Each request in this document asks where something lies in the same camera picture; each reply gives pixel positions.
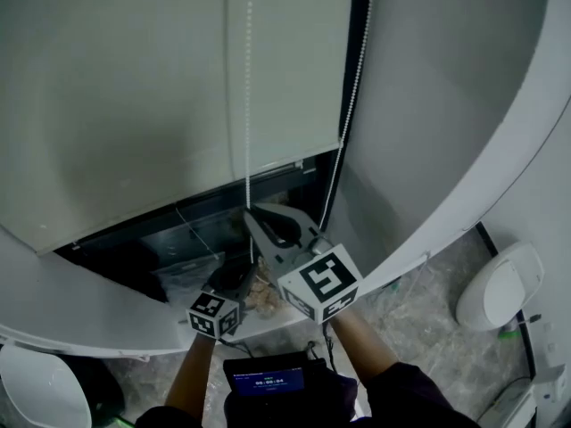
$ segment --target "digital display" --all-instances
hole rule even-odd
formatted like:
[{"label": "digital display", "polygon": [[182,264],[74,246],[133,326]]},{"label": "digital display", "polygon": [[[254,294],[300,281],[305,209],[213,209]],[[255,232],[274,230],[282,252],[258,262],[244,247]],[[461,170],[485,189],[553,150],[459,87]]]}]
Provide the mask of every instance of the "digital display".
[{"label": "digital display", "polygon": [[241,396],[264,396],[286,391],[303,390],[303,371],[300,367],[266,373],[234,374],[234,382]]}]

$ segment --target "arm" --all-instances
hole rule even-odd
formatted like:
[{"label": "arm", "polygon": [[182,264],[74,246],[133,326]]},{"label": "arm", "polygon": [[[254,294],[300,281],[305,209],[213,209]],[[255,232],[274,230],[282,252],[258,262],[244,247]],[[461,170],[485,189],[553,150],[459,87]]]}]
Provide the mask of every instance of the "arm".
[{"label": "arm", "polygon": [[197,422],[203,418],[206,384],[215,344],[216,341],[211,338],[196,335],[165,401],[165,406],[183,410]]},{"label": "arm", "polygon": [[331,326],[363,383],[398,363],[394,352],[353,309],[345,309],[333,317]]}]

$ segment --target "floor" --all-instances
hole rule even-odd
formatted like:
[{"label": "floor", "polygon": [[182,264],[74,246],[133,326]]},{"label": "floor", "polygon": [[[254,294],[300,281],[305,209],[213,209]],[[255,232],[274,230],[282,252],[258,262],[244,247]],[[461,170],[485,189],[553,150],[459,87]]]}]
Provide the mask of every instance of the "floor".
[{"label": "floor", "polygon": [[[424,268],[410,271],[384,290],[372,292],[356,303],[356,309],[401,361],[420,366],[449,402],[472,418],[482,414],[504,385],[528,375],[520,337],[499,340],[495,332],[466,331],[454,321],[453,310],[463,288],[489,259],[482,240],[472,230],[430,259]],[[302,350],[308,341],[318,344],[316,352],[320,357],[327,355],[320,330],[311,321],[252,338],[248,344],[254,355],[262,356]],[[224,346],[215,349],[204,426],[226,426],[222,407],[229,388],[222,363],[227,358],[243,356]],[[153,357],[150,363],[124,358],[105,360],[125,393],[125,418],[135,421],[148,408],[164,401],[183,357],[184,354]],[[337,342],[334,359],[340,373],[354,375]],[[362,385],[359,403],[367,414]],[[30,426],[11,407],[1,385],[0,423],[6,428]]]}]

